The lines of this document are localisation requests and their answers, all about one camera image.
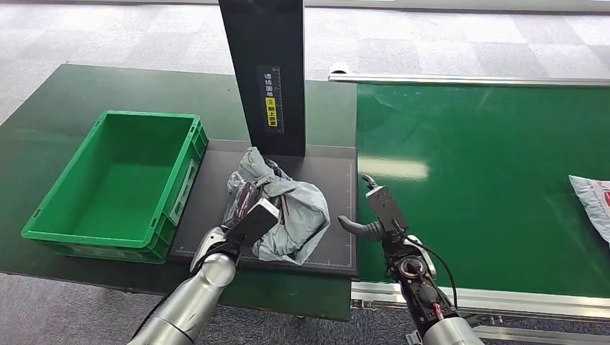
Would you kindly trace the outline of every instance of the green plastic crate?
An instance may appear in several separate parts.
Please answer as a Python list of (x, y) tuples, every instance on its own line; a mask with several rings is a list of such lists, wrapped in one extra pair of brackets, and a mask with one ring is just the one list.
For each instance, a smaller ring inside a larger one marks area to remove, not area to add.
[(163, 263), (207, 143), (197, 115), (107, 111), (22, 236), (62, 255)]

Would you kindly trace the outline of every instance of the green table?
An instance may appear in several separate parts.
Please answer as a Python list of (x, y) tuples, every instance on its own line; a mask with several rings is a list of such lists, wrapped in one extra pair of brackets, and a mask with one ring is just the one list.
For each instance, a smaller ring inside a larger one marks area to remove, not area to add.
[[(609, 245), (568, 180), (610, 179), (610, 83), (331, 80), (358, 83), (358, 169), (392, 190), (411, 233), (449, 263), (461, 306), (610, 319)], [(363, 198), (358, 217), (375, 219)], [(359, 241), (358, 259), (361, 280), (390, 282), (379, 244)], [(358, 284), (358, 299), (368, 289), (396, 300), (396, 287)]]
[[(308, 144), (353, 147), (356, 87), (307, 82), (306, 97)], [(168, 293), (185, 278), (185, 265), (61, 257), (21, 238), (27, 219), (109, 109), (198, 114), (209, 138), (248, 140), (234, 76), (60, 66), (0, 126), (0, 272), (146, 293)], [(350, 280), (243, 270), (221, 302), (346, 320)]]

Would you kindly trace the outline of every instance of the gray plastic bag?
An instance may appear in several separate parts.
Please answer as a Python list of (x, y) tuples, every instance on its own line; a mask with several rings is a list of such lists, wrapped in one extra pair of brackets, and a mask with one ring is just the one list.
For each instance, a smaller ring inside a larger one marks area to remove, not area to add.
[(261, 197), (281, 200), (280, 222), (254, 244), (252, 253), (263, 261), (302, 265), (330, 226), (328, 205), (320, 189), (292, 180), (273, 161), (263, 158), (256, 147), (248, 149), (231, 174), (227, 190), (237, 195), (246, 182), (261, 187)]

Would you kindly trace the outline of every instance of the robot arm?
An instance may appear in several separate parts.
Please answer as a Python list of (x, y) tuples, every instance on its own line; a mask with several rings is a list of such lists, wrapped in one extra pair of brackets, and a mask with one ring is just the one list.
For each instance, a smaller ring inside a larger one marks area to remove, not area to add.
[(191, 274), (153, 311), (129, 345), (193, 345), (224, 288), (233, 281), (241, 248), (278, 223), (278, 209), (260, 199), (231, 229), (217, 226), (204, 236)]
[(365, 197), (377, 221), (362, 225), (340, 216), (339, 222), (356, 236), (381, 241), (388, 271), (401, 286), (423, 345), (483, 345), (434, 283), (436, 269), (426, 247), (409, 235), (409, 226), (390, 190), (368, 175), (363, 179), (370, 190)]

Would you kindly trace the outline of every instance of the black vertical stand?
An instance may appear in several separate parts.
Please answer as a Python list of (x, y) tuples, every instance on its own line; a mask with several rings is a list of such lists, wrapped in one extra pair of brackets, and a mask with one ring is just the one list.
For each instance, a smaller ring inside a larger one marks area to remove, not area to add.
[(305, 155), (303, 0), (219, 0), (252, 146)]
[(205, 232), (222, 222), (229, 202), (227, 179), (247, 148), (256, 146), (289, 176), (322, 191), (331, 224), (302, 266), (262, 262), (247, 250), (241, 265), (356, 276), (355, 237), (336, 222), (339, 215), (355, 220), (356, 149), (305, 145), (303, 0), (219, 4), (250, 142), (210, 140), (168, 260), (190, 262)]

